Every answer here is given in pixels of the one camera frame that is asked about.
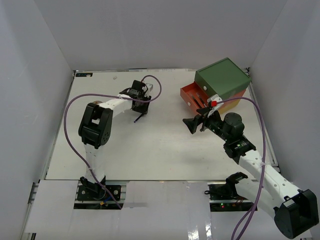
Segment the black pen refill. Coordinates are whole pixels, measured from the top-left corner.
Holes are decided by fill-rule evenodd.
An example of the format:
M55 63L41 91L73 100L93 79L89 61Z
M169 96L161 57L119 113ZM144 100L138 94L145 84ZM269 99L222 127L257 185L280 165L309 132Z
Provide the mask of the black pen refill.
M206 102L203 100L202 96L197 92L196 93L197 97L199 98L200 102L203 104L204 107L207 107Z

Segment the green drawer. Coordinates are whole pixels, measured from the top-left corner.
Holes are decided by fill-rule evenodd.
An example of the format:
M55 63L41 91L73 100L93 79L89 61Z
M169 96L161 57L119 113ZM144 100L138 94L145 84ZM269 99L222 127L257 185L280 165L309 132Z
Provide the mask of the green drawer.
M194 81L208 97L217 95L217 92L214 90L215 78L213 74L196 71Z

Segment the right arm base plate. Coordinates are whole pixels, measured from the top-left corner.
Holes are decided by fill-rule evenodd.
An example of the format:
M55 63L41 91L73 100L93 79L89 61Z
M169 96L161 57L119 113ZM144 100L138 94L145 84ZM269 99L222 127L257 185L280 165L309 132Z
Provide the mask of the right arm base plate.
M227 184L222 182L208 184L204 194L209 197L212 213L247 212L254 205L246 198L234 195Z

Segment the purple pen refill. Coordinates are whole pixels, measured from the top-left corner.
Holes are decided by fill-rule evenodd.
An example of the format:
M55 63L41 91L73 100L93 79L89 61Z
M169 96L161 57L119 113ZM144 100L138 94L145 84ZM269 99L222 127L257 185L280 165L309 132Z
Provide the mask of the purple pen refill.
M133 122L136 123L139 119L141 119L145 114L142 113L141 115L139 115Z

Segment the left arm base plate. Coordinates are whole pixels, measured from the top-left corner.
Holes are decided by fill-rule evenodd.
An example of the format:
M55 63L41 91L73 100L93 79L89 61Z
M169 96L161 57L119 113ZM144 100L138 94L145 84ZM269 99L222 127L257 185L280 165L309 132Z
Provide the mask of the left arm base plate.
M121 185L106 185L106 188L113 195L118 204L123 207L125 192ZM104 190L99 193L89 191L83 185L77 188L73 208L75 210L120 210L113 198Z

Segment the red pen refill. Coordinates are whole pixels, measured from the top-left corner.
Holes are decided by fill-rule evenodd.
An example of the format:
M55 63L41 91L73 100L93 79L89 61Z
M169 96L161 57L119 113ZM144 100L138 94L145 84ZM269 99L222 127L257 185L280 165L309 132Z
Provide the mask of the red pen refill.
M191 94L190 96L191 96L192 100L195 102L195 104L197 105L197 107L198 107L199 109L201 109L201 108L202 108L202 105L200 105L200 103L197 101L197 99L196 99L192 94Z

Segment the large clear tape roll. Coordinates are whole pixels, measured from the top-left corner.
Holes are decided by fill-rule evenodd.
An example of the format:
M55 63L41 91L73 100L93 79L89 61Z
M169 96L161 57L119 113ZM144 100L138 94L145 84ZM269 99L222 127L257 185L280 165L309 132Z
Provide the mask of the large clear tape roll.
M101 104L101 103L102 103L102 101L96 100L96 101L93 101L92 103L94 103L94 104L98 105L98 104Z

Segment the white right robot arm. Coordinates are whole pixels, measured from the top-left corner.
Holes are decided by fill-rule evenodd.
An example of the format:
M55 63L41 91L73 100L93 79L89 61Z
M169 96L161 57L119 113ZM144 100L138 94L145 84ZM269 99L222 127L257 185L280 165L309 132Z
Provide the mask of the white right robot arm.
M263 162L256 147L245 137L239 114L230 112L221 117L218 111L203 108L194 118L182 121L192 134L201 126L202 131L210 130L224 140L227 156L255 178L252 181L242 172L230 175L225 184L229 198L236 200L241 196L257 202L256 208L266 212L288 239L319 224L316 195L310 189L301 190Z

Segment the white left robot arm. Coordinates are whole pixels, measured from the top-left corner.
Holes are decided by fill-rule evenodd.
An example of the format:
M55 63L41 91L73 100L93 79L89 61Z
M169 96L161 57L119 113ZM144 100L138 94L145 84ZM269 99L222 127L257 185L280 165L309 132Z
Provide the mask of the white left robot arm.
M137 112L141 117L146 115L152 91L151 83L134 80L132 86L121 91L117 98L106 102L92 102L86 106L78 134L84 144L85 160L89 166L86 167L85 176L81 177L80 181L85 186L92 183L88 193L94 199L99 200L106 193L106 187L100 184L106 175L102 151L99 148L110 139L113 119L127 110Z

